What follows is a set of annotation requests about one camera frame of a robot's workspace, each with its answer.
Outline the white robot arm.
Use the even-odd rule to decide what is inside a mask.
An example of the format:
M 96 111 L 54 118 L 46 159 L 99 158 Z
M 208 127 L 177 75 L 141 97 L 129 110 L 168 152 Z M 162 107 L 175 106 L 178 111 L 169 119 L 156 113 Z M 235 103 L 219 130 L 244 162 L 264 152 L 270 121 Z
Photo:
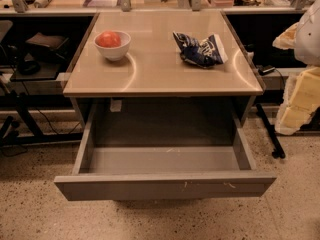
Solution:
M 311 121 L 320 107 L 320 0 L 316 0 L 297 23 L 275 38 L 275 48 L 294 50 L 296 60 L 307 65 L 286 81 L 283 103 L 277 113 L 275 130 L 292 135 Z

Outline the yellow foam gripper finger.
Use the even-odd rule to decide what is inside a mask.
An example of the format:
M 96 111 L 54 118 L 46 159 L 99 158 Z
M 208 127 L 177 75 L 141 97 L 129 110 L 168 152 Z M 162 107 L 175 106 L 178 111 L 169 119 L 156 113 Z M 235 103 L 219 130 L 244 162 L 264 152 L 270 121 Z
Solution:
M 297 23 L 287 28 L 283 33 L 276 37 L 272 46 L 282 50 L 294 49 L 296 43 Z
M 276 132 L 292 135 L 311 121 L 319 107 L 320 68 L 308 67 L 299 75 L 290 75 L 276 116 Z

